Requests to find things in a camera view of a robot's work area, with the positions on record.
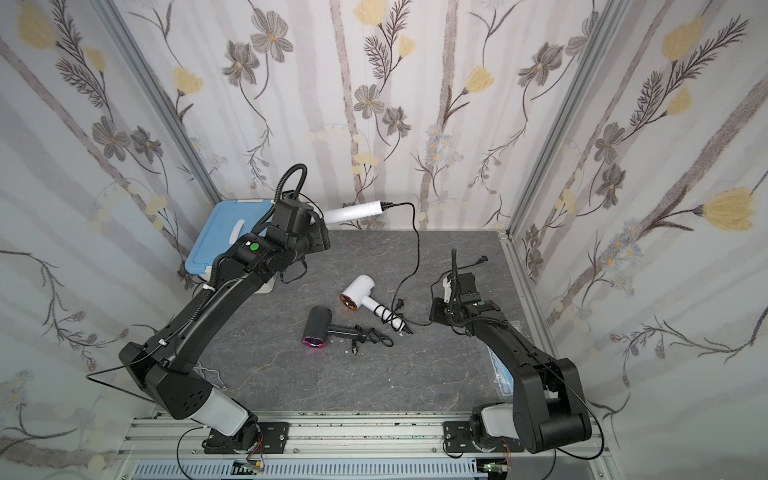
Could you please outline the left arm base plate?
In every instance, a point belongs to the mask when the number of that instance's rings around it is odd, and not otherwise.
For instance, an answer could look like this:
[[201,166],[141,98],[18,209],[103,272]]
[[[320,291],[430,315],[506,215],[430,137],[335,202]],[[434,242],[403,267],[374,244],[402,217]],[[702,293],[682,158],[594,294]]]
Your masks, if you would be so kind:
[[206,454],[246,454],[256,450],[265,454],[283,454],[289,429],[289,422],[248,421],[232,437],[211,429],[202,447]]

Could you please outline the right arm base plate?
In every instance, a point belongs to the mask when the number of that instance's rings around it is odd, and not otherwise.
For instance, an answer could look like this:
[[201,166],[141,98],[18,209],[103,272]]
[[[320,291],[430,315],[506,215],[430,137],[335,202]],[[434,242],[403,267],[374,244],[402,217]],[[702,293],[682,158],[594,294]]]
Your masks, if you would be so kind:
[[442,423],[444,446],[448,453],[520,453],[525,448],[519,439],[492,436],[475,420]]

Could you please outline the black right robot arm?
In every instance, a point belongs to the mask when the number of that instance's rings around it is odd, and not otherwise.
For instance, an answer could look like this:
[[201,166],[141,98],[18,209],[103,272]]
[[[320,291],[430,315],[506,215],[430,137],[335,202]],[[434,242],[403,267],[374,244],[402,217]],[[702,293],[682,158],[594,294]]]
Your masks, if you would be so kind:
[[511,407],[476,409],[482,437],[517,439],[530,453],[558,449],[592,437],[591,411],[578,369],[566,358],[540,350],[515,329],[491,301],[450,305],[432,301],[430,319],[463,328],[483,342],[513,379]]

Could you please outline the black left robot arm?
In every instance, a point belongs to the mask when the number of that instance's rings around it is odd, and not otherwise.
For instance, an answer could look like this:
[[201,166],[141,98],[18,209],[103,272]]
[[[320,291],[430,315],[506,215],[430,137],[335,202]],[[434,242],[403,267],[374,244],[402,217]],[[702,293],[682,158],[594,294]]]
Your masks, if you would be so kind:
[[193,420],[212,430],[225,449],[253,450],[262,437],[257,416],[222,393],[194,370],[208,344],[239,307],[266,282],[307,255],[329,249],[320,218],[286,230],[277,223],[266,232],[247,233],[218,255],[209,281],[164,328],[142,344],[119,353],[138,387],[138,397],[177,420]]

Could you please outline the white hair dryer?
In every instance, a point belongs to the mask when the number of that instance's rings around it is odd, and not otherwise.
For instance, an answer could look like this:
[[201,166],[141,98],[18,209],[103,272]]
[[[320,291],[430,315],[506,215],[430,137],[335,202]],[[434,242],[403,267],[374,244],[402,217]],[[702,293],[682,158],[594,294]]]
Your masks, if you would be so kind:
[[320,214],[320,218],[326,225],[341,224],[381,215],[393,206],[393,202],[373,201],[324,211]]
[[357,276],[339,295],[341,302],[350,310],[358,311],[361,308],[369,310],[384,325],[388,325],[392,330],[398,333],[412,334],[413,331],[406,324],[406,321],[394,311],[384,306],[371,297],[374,280],[368,275]]

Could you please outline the dark grey pink hair dryer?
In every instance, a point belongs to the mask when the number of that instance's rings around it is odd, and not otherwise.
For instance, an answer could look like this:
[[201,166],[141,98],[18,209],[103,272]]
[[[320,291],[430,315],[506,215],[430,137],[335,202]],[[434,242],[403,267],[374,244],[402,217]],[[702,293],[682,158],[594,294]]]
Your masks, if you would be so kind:
[[330,337],[359,341],[359,331],[354,327],[334,325],[332,312],[324,306],[313,307],[308,315],[301,342],[310,348],[324,348]]

